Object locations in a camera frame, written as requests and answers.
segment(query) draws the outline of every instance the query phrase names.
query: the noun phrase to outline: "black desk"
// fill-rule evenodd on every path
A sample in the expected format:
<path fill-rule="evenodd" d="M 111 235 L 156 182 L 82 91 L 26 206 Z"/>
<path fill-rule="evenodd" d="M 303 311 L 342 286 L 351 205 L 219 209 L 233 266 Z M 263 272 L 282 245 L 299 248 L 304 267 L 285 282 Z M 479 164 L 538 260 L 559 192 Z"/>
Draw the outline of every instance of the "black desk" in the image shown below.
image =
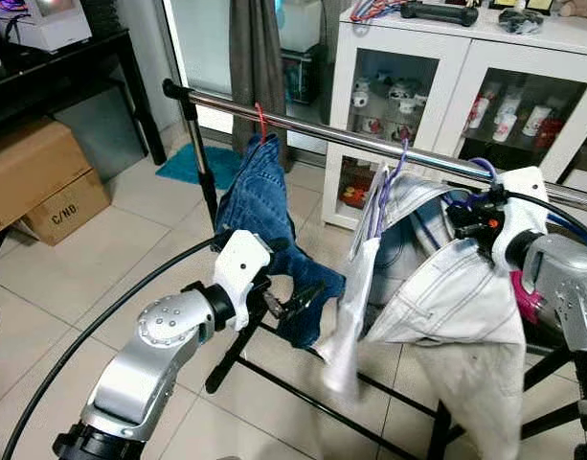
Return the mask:
<path fill-rule="evenodd" d="M 71 45 L 52 55 L 34 50 L 29 51 L 25 56 L 16 53 L 3 54 L 1 59 L 4 61 L 6 75 L 0 78 L 0 107 L 6 105 L 7 98 L 14 94 L 21 91 L 31 93 L 32 89 L 40 89 L 41 95 L 38 94 L 35 96 L 35 101 L 28 103 L 35 107 L 43 103 L 44 99 L 52 98 L 57 94 L 56 83 L 62 77 L 69 78 L 73 82 L 71 87 L 75 88 L 78 86 L 77 83 L 91 80 L 100 64 L 112 58 L 117 59 L 121 64 L 133 103 L 133 116 L 140 122 L 153 161 L 160 165 L 166 161 L 166 153 L 159 130 L 150 113 L 147 92 L 127 30 L 103 38 L 92 38 L 87 43 Z M 6 114 L 7 118 L 11 119 L 29 108 L 31 107 L 19 107 L 18 110 L 13 108 Z"/>
<path fill-rule="evenodd" d="M 6 70 L 0 76 L 0 128 L 13 127 L 28 115 L 48 113 L 44 107 L 52 107 L 49 103 L 53 100 L 60 103 L 60 100 L 69 101 L 71 96 L 82 100 L 86 87 L 94 80 L 107 77 L 118 61 L 131 100 L 132 116 L 144 134 L 142 144 L 147 145 L 155 164 L 166 161 L 127 30 L 91 38 L 55 54 L 11 45 L 0 58 Z M 0 246 L 7 233 L 8 229 L 0 231 Z"/>

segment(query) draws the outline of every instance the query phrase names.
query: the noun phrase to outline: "cardboard box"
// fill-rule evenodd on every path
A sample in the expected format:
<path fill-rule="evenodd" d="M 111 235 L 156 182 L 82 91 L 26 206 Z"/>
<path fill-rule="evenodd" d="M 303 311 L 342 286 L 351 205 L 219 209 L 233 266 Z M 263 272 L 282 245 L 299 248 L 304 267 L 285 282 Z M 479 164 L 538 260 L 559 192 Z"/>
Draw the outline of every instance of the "cardboard box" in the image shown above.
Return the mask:
<path fill-rule="evenodd" d="M 21 222 L 39 240 L 54 246 L 109 204 L 100 177 L 91 170 L 34 207 Z"/>
<path fill-rule="evenodd" d="M 0 137 L 0 230 L 90 169 L 61 123 L 44 119 Z"/>

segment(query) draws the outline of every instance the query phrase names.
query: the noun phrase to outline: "floor mat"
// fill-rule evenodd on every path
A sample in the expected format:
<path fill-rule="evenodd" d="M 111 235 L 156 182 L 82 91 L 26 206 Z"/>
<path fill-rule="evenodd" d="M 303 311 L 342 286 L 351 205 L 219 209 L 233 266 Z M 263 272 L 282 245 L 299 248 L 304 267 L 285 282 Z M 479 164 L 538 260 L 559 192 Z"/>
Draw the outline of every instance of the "floor mat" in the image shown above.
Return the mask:
<path fill-rule="evenodd" d="M 206 147 L 208 164 L 214 174 L 214 182 L 219 190 L 227 190 L 236 177 L 241 159 L 237 153 L 229 149 L 219 147 Z M 157 175 L 169 177 L 170 179 L 198 184 L 197 166 L 195 163 L 195 150 L 191 144 L 180 149 L 165 165 Z"/>

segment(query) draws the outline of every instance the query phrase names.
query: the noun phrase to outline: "metal rail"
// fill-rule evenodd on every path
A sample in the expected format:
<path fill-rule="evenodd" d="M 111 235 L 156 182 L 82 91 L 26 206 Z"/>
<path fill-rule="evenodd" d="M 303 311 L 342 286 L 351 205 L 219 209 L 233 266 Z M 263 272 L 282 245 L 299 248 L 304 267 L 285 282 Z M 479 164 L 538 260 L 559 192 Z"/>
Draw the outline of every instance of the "metal rail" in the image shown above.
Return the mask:
<path fill-rule="evenodd" d="M 247 120 L 259 121 L 259 115 L 254 107 L 248 107 L 239 103 L 234 103 L 226 99 L 211 96 L 194 89 L 178 86 L 171 80 L 164 81 L 164 93 L 170 98 L 179 101 L 188 101 L 192 104 L 199 104 L 206 107 L 215 108 L 223 112 L 231 113 Z M 283 115 L 264 112 L 263 118 L 268 125 L 273 127 L 283 127 L 292 131 L 307 134 L 317 139 L 341 144 L 356 149 L 369 151 L 388 158 L 399 159 L 403 152 L 401 146 L 388 143 L 378 139 L 366 137 L 343 129 L 335 127 L 314 125 L 302 120 L 291 118 Z M 420 149 L 409 149 L 406 155 L 406 161 L 418 164 L 433 170 L 439 170 L 446 173 L 474 179 L 481 182 L 489 182 L 490 176 L 483 168 L 458 158 L 451 158 L 444 155 L 438 155 Z M 587 193 L 579 190 L 563 187 L 550 182 L 546 182 L 546 189 L 549 198 L 554 203 L 565 204 L 574 208 L 587 211 Z"/>

